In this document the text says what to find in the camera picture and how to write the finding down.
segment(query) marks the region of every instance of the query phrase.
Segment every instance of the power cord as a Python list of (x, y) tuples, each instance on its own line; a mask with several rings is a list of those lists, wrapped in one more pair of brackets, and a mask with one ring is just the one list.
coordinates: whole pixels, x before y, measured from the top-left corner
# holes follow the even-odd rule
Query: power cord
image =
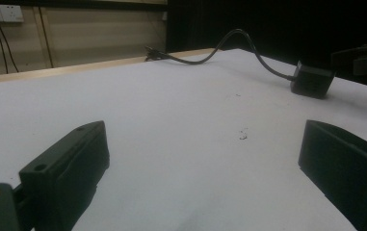
[(3, 38), (4, 38), (5, 42), (6, 42), (7, 48), (9, 50), (10, 58), (12, 59), (12, 63), (14, 65), (15, 71), (20, 72), (20, 71), (18, 71), (18, 68), (15, 65), (15, 62), (14, 62), (14, 59), (13, 59), (13, 55), (12, 55), (12, 51), (10, 50), (9, 42), (6, 39), (6, 36), (5, 36), (5, 34), (4, 34), (3, 29), (2, 29), (1, 26), (0, 26), (0, 32), (2, 33), (2, 36), (3, 36)]
[(270, 66), (268, 66), (265, 61), (262, 59), (261, 55), (259, 54), (259, 52), (257, 51), (257, 49), (255, 48), (255, 45), (254, 43), (252, 42), (251, 38), (249, 37), (249, 34), (247, 32), (245, 32), (244, 30), (241, 30), (241, 29), (235, 29), (235, 30), (232, 30), (230, 31), (227, 35), (225, 35), (223, 37), (223, 39), (219, 42), (219, 44), (217, 45), (217, 47), (213, 50), (213, 52), (207, 56), (206, 58), (200, 60), (200, 61), (186, 61), (186, 60), (182, 60), (182, 59), (179, 59), (179, 58), (176, 58), (174, 56), (171, 56), (165, 52), (162, 52), (162, 51), (158, 51), (158, 50), (155, 50), (151, 47), (146, 47), (146, 50), (147, 50), (147, 57), (146, 57), (146, 61), (148, 60), (165, 60), (165, 59), (171, 59), (171, 60), (174, 60), (174, 61), (177, 61), (177, 62), (180, 62), (180, 63), (183, 63), (183, 64), (204, 64), (206, 63), (208, 60), (210, 60), (215, 54), (216, 52), (223, 46), (223, 44), (234, 34), (241, 34), (243, 35), (247, 42), (249, 43), (249, 46), (251, 47), (252, 51), (254, 52), (256, 58), (258, 59), (258, 61), (267, 69), (269, 70), (271, 73), (273, 73), (274, 75), (278, 76), (278, 77), (281, 77), (281, 78), (284, 78), (286, 80), (289, 80), (289, 81), (294, 81), (295, 80), (295, 77), (294, 76), (291, 76), (291, 75), (285, 75), (285, 74), (282, 74), (282, 73), (279, 73), (278, 71), (272, 69)]
[(9, 74), (9, 69), (7, 67), (7, 61), (6, 61), (6, 55), (4, 53), (4, 47), (3, 47), (3, 42), (2, 42), (1, 38), (0, 38), (0, 47), (2, 48), (3, 60), (4, 60), (4, 63), (5, 63), (5, 68), (6, 68), (6, 74)]

